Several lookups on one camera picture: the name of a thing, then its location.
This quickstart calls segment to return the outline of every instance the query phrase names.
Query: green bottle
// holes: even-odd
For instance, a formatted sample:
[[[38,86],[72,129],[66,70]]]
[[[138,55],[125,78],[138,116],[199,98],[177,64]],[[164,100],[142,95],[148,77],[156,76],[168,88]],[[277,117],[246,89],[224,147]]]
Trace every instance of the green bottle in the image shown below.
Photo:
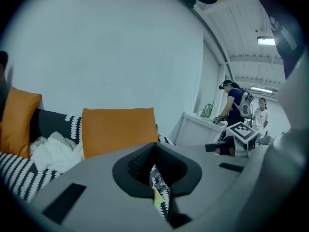
[[[211,116],[212,105],[211,104],[207,104],[205,106],[205,109],[206,109],[205,117],[209,118]]]

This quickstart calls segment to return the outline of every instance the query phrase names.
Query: blue shirt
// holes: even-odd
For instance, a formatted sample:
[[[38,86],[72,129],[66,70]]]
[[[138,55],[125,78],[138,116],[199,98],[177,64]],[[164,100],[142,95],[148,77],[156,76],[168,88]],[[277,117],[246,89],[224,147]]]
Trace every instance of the blue shirt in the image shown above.
[[[242,92],[237,89],[237,88],[232,88],[227,96],[232,96],[234,97],[234,102],[236,103],[237,106],[240,105],[241,103],[241,98],[242,98]],[[232,110],[228,113],[229,118],[234,118],[234,117],[240,117],[240,111],[238,108],[233,104],[232,105]]]

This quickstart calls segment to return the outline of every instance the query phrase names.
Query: backpack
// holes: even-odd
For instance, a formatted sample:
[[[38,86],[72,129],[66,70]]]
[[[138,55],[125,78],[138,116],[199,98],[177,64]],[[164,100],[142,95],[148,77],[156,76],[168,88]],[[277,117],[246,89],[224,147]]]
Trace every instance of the backpack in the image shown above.
[[[243,90],[238,89],[242,93],[242,98],[239,106],[233,102],[233,104],[238,108],[240,112],[240,116],[242,118],[252,118],[251,113],[251,102],[253,101],[254,97],[252,94],[245,92]]]

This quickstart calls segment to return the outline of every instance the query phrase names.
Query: cushion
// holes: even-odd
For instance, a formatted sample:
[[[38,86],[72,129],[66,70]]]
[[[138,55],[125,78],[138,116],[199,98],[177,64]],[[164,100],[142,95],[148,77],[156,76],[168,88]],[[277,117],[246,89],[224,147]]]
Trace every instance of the cushion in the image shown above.
[[[38,171],[34,161],[15,154],[0,152],[0,176],[7,189],[30,202],[34,195],[61,173],[46,169]]]
[[[153,108],[83,109],[85,159],[118,149],[158,142]]]
[[[1,152],[29,158],[30,121],[41,99],[41,94],[10,89],[2,118]]]
[[[36,109],[30,123],[30,142],[38,137],[49,138],[55,131],[79,144],[82,141],[82,117]]]

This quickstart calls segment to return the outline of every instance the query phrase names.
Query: white shirt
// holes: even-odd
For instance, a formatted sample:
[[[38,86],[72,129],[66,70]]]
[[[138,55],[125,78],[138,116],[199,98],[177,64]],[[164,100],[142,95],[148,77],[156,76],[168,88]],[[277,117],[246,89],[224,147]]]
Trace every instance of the white shirt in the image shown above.
[[[267,109],[261,111],[261,108],[257,108],[253,117],[255,117],[255,120],[252,124],[252,129],[256,131],[262,131],[264,129],[264,122],[268,121],[269,117]]]

